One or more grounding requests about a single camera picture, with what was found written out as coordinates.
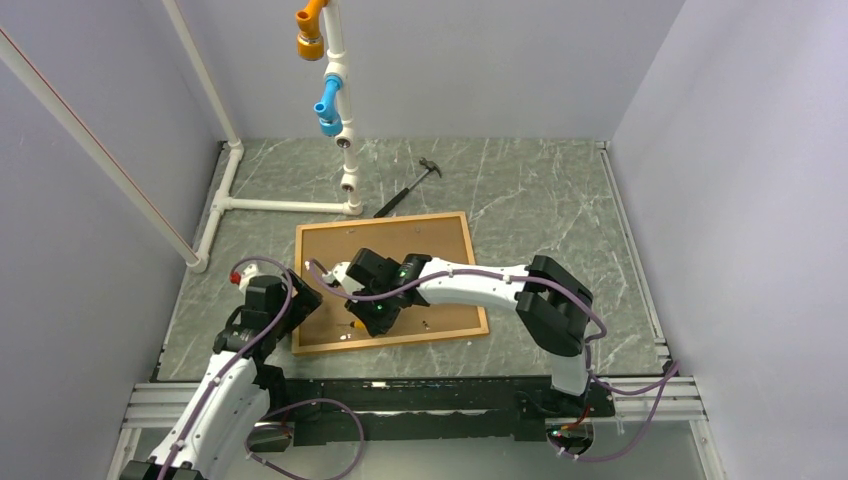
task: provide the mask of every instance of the pipe elbow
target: pipe elbow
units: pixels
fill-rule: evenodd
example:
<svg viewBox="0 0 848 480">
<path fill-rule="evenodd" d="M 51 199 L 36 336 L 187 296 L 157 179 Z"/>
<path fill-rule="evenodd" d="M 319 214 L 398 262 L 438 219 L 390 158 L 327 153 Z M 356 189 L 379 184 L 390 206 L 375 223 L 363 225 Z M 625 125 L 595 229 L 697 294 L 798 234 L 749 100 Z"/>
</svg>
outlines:
<svg viewBox="0 0 848 480">
<path fill-rule="evenodd" d="M 318 115 L 318 123 L 321 132 L 327 136 L 336 136 L 341 133 L 343 125 L 339 112 L 336 110 L 336 94 L 342 88 L 343 82 L 338 75 L 327 75 L 324 80 L 324 95 L 321 101 L 312 108 Z"/>
<path fill-rule="evenodd" d="M 324 37 L 318 17 L 328 0 L 309 0 L 309 3 L 294 15 L 300 33 L 297 35 L 297 53 L 304 60 L 315 61 L 324 57 Z"/>
</svg>

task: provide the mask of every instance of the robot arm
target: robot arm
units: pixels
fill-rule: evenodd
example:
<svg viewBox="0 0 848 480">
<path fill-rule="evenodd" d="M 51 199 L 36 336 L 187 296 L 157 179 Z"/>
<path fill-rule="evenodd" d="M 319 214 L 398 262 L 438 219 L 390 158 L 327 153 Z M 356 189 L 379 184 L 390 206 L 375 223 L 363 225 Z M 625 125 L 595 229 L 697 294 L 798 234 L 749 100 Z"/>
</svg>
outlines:
<svg viewBox="0 0 848 480">
<path fill-rule="evenodd" d="M 588 384 L 584 349 L 588 316 L 557 290 L 521 279 L 535 277 L 556 283 L 587 306 L 592 304 L 592 293 L 549 257 L 536 255 L 528 265 L 479 267 L 421 254 L 407 255 L 403 263 L 398 263 L 362 248 L 351 262 L 341 262 L 324 274 L 323 280 L 341 286 L 348 294 L 373 296 L 438 272 L 464 269 L 488 272 L 490 276 L 438 276 L 382 300 L 348 300 L 345 308 L 371 336 L 387 333 L 401 310 L 413 305 L 457 303 L 514 311 L 533 340 L 550 354 L 553 387 L 567 395 L 583 395 Z"/>
<path fill-rule="evenodd" d="M 231 278 L 232 283 L 240 284 L 239 289 L 245 294 L 244 305 L 236 307 L 224 329 L 215 337 L 214 354 L 200 387 L 148 461 L 129 462 L 120 480 L 223 478 L 230 459 L 243 448 L 244 439 L 254 425 L 269 411 L 290 403 L 283 371 L 265 365 L 265 359 L 285 335 L 318 308 L 322 297 L 291 270 L 289 276 L 293 287 L 289 309 L 261 341 L 245 350 L 226 374 L 218 377 L 224 365 L 271 325 L 287 294 L 280 277 L 260 275 L 255 265 Z M 184 440 L 179 440 L 186 425 L 191 427 Z M 167 462 L 175 444 L 179 447 L 176 455 Z"/>
</svg>

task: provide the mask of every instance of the marble floor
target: marble floor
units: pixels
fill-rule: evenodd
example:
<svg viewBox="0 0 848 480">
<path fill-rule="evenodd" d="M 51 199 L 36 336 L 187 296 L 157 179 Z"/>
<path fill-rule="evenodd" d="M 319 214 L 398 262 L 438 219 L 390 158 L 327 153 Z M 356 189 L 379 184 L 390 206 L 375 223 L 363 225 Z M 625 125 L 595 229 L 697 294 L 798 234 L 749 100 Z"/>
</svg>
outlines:
<svg viewBox="0 0 848 480">
<path fill-rule="evenodd" d="M 478 264 L 513 265 L 549 255 L 595 295 L 594 309 L 609 335 L 594 349 L 605 375 L 656 374 L 660 364 L 617 208 L 591 140 L 391 139 L 355 146 L 360 192 L 371 216 L 421 171 L 421 156 L 438 163 L 396 208 L 397 215 L 465 211 Z M 233 184 L 236 198 L 343 201 L 340 150 L 326 139 L 254 140 Z M 223 174 L 220 158 L 210 198 Z M 209 268 L 186 273 L 166 338 L 159 380 L 198 380 L 212 340 L 243 297 L 227 281 L 247 255 L 294 259 L 295 227 L 342 220 L 310 213 L 229 211 L 212 248 Z M 202 230 L 205 219 L 201 221 Z M 284 339 L 268 362 L 289 378 L 423 377 L 549 374 L 547 354 L 515 313 L 488 311 L 486 337 L 354 352 L 292 357 Z"/>
<path fill-rule="evenodd" d="M 620 451 L 630 441 L 614 423 L 595 422 L 591 455 Z M 170 430 L 145 429 L 135 459 L 144 461 Z M 707 480 L 688 422 L 656 422 L 639 443 L 637 453 L 614 462 L 565 462 L 544 442 L 516 442 L 511 438 L 461 438 L 440 440 L 381 440 L 368 442 L 365 455 L 347 480 L 473 479 L 514 480 Z M 354 442 L 294 447 L 282 453 L 263 454 L 270 462 L 305 478 L 331 478 L 353 458 Z M 279 473 L 257 462 L 245 461 L 239 451 L 222 480 L 280 480 Z"/>
</svg>

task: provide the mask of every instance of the yellow object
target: yellow object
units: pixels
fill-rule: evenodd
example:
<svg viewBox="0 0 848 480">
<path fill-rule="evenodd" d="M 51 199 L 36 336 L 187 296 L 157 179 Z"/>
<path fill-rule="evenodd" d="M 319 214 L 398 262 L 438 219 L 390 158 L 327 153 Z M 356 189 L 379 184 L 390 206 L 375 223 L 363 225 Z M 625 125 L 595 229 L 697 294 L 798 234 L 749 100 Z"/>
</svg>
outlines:
<svg viewBox="0 0 848 480">
<path fill-rule="evenodd" d="M 297 34 L 297 53 L 304 60 L 320 60 L 324 56 L 324 37 L 318 17 L 329 0 L 309 0 L 303 10 L 295 14 L 300 33 Z"/>
</svg>

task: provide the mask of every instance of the white pvc pipe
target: white pvc pipe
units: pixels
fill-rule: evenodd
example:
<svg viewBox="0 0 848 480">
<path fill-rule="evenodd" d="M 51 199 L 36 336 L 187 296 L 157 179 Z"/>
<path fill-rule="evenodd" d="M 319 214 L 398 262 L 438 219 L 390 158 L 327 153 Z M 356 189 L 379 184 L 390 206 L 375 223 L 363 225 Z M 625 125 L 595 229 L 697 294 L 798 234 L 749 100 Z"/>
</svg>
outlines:
<svg viewBox="0 0 848 480">
<path fill-rule="evenodd" d="M 278 212 L 321 212 L 321 213 L 346 213 L 344 203 L 316 203 L 316 202 L 280 202 L 273 200 L 245 200 L 231 198 L 230 208 L 243 210 L 273 210 Z"/>
<path fill-rule="evenodd" d="M 65 130 L 79 143 L 86 153 L 106 172 L 133 205 L 153 224 L 174 247 L 177 253 L 185 259 L 192 268 L 205 268 L 205 264 L 194 253 L 191 247 L 168 222 L 162 213 L 153 205 L 135 182 L 127 175 L 124 168 L 106 150 L 103 144 L 94 136 L 91 130 L 82 122 L 71 107 L 59 96 L 47 79 L 35 68 L 24 53 L 12 42 L 6 32 L 0 28 L 0 58 L 9 66 L 18 79 L 41 102 Z"/>
<path fill-rule="evenodd" d="M 358 215 L 362 212 L 362 201 L 357 186 L 359 163 L 356 160 L 356 138 L 353 128 L 353 112 L 350 108 L 350 80 L 347 77 L 347 52 L 344 48 L 344 37 L 342 36 L 339 0 L 330 0 L 324 7 L 324 27 L 327 31 L 327 58 L 329 59 L 327 72 L 345 72 L 344 85 L 336 94 L 336 108 L 344 129 L 341 134 L 336 136 L 336 141 L 338 142 L 340 138 L 343 138 L 348 142 L 347 148 L 342 149 L 345 171 L 342 177 L 342 187 L 352 187 L 346 188 L 348 211 L 349 214 Z"/>
<path fill-rule="evenodd" d="M 330 0 L 324 7 L 324 26 L 327 30 L 327 50 L 336 55 L 344 53 L 342 38 L 342 20 L 339 14 L 339 0 Z"/>
<path fill-rule="evenodd" d="M 242 157 L 244 157 L 244 145 L 239 143 L 237 146 L 230 148 L 230 153 L 227 156 L 227 166 L 224 169 L 224 176 L 221 178 L 221 184 L 212 198 L 212 205 L 209 207 L 209 218 L 206 220 L 203 235 L 200 237 L 200 245 L 197 248 L 197 254 L 206 262 L 209 261 L 209 251 L 212 249 L 212 241 L 215 239 L 221 217 L 230 208 L 230 188 L 233 185 L 233 179 L 236 176 L 236 171 Z"/>
<path fill-rule="evenodd" d="M 171 19 L 171 23 L 174 24 L 174 29 L 180 37 L 180 42 L 183 44 L 183 48 L 185 48 L 189 60 L 191 60 L 191 66 L 194 67 L 194 71 L 200 79 L 200 85 L 203 86 L 203 91 L 206 93 L 209 103 L 212 104 L 215 116 L 218 117 L 218 121 L 221 123 L 221 128 L 224 129 L 224 135 L 227 137 L 227 142 L 230 143 L 230 146 L 237 145 L 239 143 L 239 137 L 236 135 L 232 122 L 230 122 L 230 117 L 227 116 L 227 111 L 224 109 L 221 97 L 218 95 L 217 90 L 215 90 L 215 84 L 212 83 L 212 77 L 209 76 L 209 71 L 206 70 L 206 65 L 203 64 L 203 59 L 200 57 L 197 45 L 191 38 L 191 32 L 188 29 L 188 25 L 185 23 L 185 18 L 183 18 L 182 12 L 180 12 L 177 0 L 162 0 L 162 5 L 164 5 L 165 10 L 168 11 L 168 17 Z"/>
</svg>

